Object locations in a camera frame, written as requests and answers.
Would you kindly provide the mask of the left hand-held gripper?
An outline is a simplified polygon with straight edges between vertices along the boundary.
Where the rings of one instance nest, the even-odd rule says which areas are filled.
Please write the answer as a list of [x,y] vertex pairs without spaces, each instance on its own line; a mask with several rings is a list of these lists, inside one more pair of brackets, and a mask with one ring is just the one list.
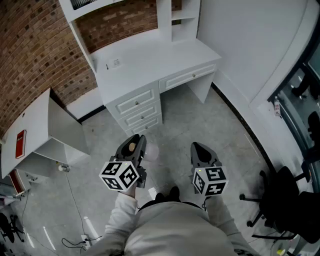
[[145,157],[146,147],[146,137],[135,134],[125,140],[115,156],[104,163],[99,178],[109,190],[127,192],[134,184],[138,188],[145,188],[147,173],[140,164]]

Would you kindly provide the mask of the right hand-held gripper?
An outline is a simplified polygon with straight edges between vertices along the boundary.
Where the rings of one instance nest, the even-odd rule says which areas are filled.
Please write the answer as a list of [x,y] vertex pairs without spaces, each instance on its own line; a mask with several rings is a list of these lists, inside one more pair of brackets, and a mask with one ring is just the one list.
[[[199,157],[200,146],[205,150],[204,156]],[[221,195],[227,188],[229,177],[227,168],[222,165],[217,153],[202,143],[193,142],[190,146],[191,183],[194,193],[204,197]]]

